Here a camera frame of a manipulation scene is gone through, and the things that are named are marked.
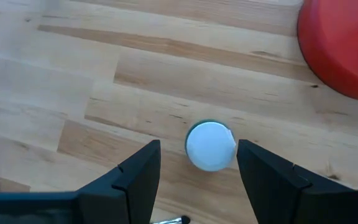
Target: red plastic object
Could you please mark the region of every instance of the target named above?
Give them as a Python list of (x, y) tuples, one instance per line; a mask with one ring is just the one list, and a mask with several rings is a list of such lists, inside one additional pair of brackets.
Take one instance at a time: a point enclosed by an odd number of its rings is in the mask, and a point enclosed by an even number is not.
[(305, 0), (298, 41), (325, 84), (358, 99), (358, 0)]

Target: white ball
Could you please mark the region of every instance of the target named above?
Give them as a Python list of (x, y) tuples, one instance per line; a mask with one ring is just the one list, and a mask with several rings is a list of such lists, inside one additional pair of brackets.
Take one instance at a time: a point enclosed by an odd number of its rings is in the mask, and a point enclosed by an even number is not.
[(236, 142), (225, 125), (208, 121), (190, 130), (186, 152), (194, 165), (205, 171), (218, 171), (230, 165)]

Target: hardwood plank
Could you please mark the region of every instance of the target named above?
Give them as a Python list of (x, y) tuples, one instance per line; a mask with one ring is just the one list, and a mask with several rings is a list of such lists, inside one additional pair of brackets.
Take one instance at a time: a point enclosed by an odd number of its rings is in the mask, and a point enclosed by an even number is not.
[(0, 101), (0, 136), (56, 151), (65, 115)]
[[(137, 138), (124, 138), (68, 121), (58, 151), (111, 167), (143, 146)], [(194, 167), (184, 154), (162, 150), (158, 208), (189, 214), (200, 223), (254, 223), (238, 170), (205, 173)], [(224, 209), (218, 206), (219, 202), (226, 204)]]
[(171, 39), (146, 37), (110, 31), (76, 29), (68, 27), (39, 26), (39, 30), (121, 45), (177, 57), (186, 57), (204, 62), (218, 63), (256, 72), (321, 83), (305, 65), (279, 62), (254, 55), (245, 55), (226, 50), (214, 49), (202, 45), (190, 44)]
[(0, 178), (0, 192), (28, 192), (30, 187), (11, 180)]
[(96, 4), (63, 2), (45, 11), (40, 25), (158, 37), (306, 65), (296, 37)]
[(0, 58), (0, 100), (83, 116), (93, 80)]
[[(220, 120), (236, 139), (249, 139), (272, 152), (320, 174), (332, 160), (358, 153), (358, 134), (313, 128), (197, 101), (161, 95), (121, 85), (96, 83), (86, 118), (156, 138), (184, 141), (192, 124), (206, 118)], [(333, 167), (343, 182), (358, 186), (358, 168), (352, 173)]]
[(108, 170), (0, 136), (0, 177), (28, 185), (31, 191), (76, 190)]
[(43, 0), (0, 0), (0, 12), (41, 12), (53, 3)]
[(300, 2), (281, 5), (263, 1), (204, 0), (204, 1), (123, 1), (123, 0), (77, 0), (92, 4), (118, 7), (166, 16), (215, 22), (227, 26), (253, 29), (282, 35), (296, 35), (296, 22)]
[(118, 46), (37, 31), (39, 17), (26, 12), (0, 14), (0, 58), (112, 81)]
[(326, 85), (129, 48), (121, 50), (114, 82), (358, 134), (358, 101), (349, 101)]

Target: wood grain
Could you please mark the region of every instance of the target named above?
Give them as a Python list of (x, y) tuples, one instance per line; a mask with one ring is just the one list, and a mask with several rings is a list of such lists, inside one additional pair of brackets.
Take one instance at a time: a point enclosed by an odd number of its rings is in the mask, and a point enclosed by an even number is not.
[(236, 160), (207, 173), (186, 157), (208, 118), (358, 189), (358, 101), (304, 61), (302, 2), (0, 0), (2, 189), (76, 190), (159, 139), (153, 221), (257, 223)]
[(39, 30), (141, 50), (149, 50), (151, 52), (174, 55), (177, 57), (187, 57), (204, 62), (244, 68), (256, 72), (272, 73), (283, 77), (290, 77), (309, 82), (321, 83), (315, 76), (313, 76), (306, 65), (296, 65), (276, 60), (269, 60), (259, 57), (258, 55), (244, 55), (171, 39), (123, 34), (111, 31), (106, 32), (100, 30), (74, 29), (46, 25), (39, 26)]
[(244, 29), (295, 35), (296, 18), (301, 6), (269, 4), (263, 1), (123, 1), (123, 0), (78, 0), (143, 12), (174, 17), (184, 17), (206, 22), (216, 22)]
[(0, 178), (0, 192), (29, 192), (30, 187), (17, 182)]

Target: black plastic part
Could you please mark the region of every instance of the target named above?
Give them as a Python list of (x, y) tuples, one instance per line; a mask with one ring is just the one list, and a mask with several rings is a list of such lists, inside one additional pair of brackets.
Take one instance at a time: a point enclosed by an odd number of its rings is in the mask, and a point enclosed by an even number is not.
[(160, 141), (152, 141), (75, 192), (0, 193), (0, 223), (148, 224), (160, 166)]
[(188, 217), (187, 215), (181, 216), (181, 224), (189, 224), (190, 222), (191, 222), (190, 217)]
[(358, 191), (250, 141), (239, 141), (237, 160), (260, 224), (358, 223)]

